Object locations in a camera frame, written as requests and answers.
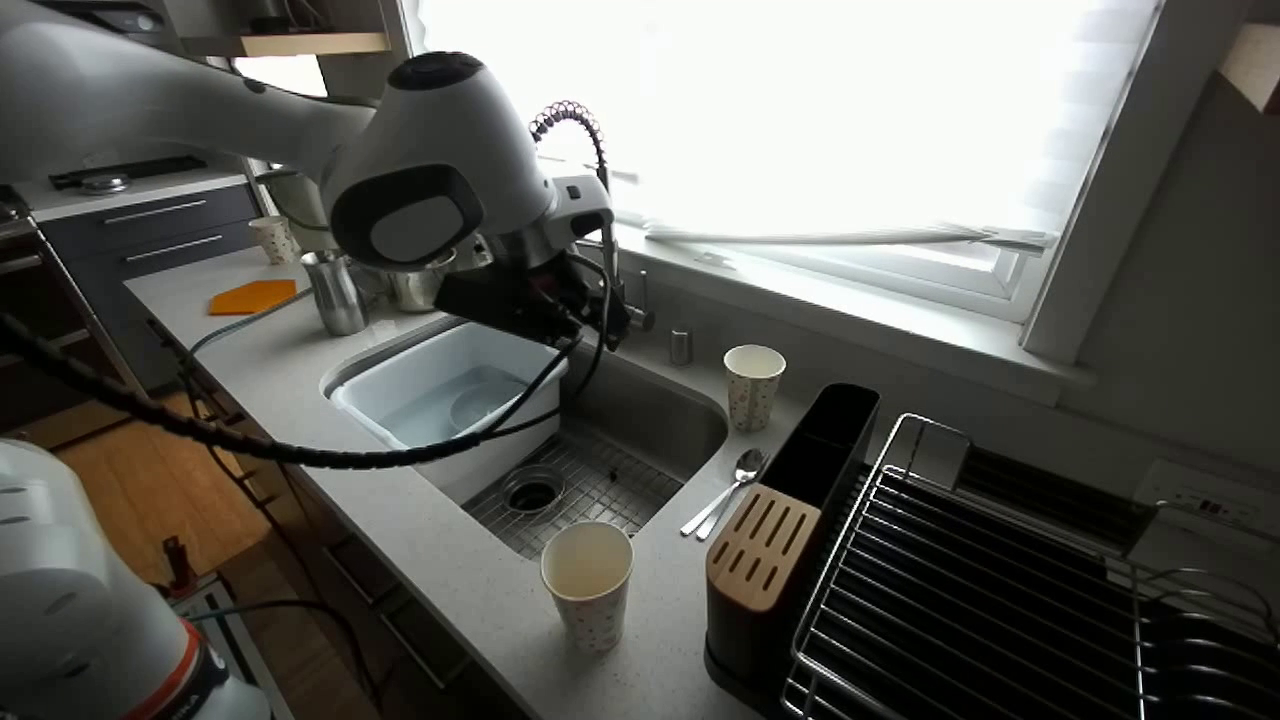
sink basin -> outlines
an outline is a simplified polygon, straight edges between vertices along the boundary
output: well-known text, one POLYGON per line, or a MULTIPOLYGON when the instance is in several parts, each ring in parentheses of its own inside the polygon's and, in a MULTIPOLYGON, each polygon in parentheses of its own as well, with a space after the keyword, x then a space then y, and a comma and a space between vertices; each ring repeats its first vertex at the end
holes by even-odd
MULTIPOLYGON (((552 360, 545 345, 459 325, 356 360, 328 399, 393 447, 483 427, 552 360)), ((587 355, 558 368, 509 418, 520 422, 578 389, 587 355)), ((467 514, 520 556, 581 521, 642 532, 723 442, 723 413, 630 355, 604 355, 578 408, 471 450, 420 462, 467 514)))

countertop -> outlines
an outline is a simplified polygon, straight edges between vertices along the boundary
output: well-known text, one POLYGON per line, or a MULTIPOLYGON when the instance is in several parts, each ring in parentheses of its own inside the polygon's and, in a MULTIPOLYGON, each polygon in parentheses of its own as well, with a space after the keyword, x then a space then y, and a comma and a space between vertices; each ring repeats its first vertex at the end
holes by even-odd
MULTIPOLYGON (((140 305, 194 346, 226 321, 206 317, 222 288, 288 275, 260 249, 130 280, 140 305)), ((356 335, 328 340, 314 298, 199 346, 206 373, 277 440, 318 447, 385 447, 370 427, 326 399, 326 385, 404 331, 446 327, 447 317, 375 321, 356 335)), ((670 368, 662 345, 636 331, 623 355, 713 395, 723 408, 721 368, 670 368)), ((677 528, 734 477, 746 447, 775 450, 801 408, 781 395, 761 434, 727 430, 723 447, 632 534, 632 584, 623 639, 608 655, 578 655, 564 639, 533 558, 488 534, 418 466, 337 472, 305 466, 321 493, 418 584, 437 611, 496 666, 542 714, 758 714, 703 670, 703 545, 677 528)))
POLYGON ((163 177, 132 178, 125 193, 61 193, 43 178, 24 178, 11 188, 33 208, 35 224, 54 224, 54 220, 71 220, 71 215, 94 215, 94 211, 132 208, 132 203, 155 203, 155 200, 174 200, 174 195, 222 193, 222 188, 236 188, 245 178, 247 177, 236 169, 194 169, 194 173, 163 173, 163 177))

white wall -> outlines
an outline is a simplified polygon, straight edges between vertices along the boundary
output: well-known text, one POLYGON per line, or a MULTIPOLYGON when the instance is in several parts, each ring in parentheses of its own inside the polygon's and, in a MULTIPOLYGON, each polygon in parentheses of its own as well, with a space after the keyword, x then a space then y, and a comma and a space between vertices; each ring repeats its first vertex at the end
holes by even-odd
POLYGON ((1280 125, 1232 89, 1200 101, 1085 368, 1063 408, 1280 477, 1280 125))

drying rack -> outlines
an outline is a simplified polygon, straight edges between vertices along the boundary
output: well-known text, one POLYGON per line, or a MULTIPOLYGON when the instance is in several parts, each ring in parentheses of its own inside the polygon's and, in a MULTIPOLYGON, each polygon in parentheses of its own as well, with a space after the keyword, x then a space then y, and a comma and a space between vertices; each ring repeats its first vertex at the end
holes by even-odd
POLYGON ((901 416, 792 634, 781 714, 1277 714, 1273 602, 956 493, 969 434, 901 416))

sponge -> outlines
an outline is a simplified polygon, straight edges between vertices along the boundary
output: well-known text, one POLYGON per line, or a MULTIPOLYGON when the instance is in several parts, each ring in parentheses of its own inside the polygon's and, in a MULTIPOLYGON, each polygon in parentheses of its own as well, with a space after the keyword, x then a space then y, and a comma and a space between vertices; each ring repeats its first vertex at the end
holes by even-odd
POLYGON ((247 280, 210 298, 210 317, 260 317, 295 296, 295 280, 247 280))

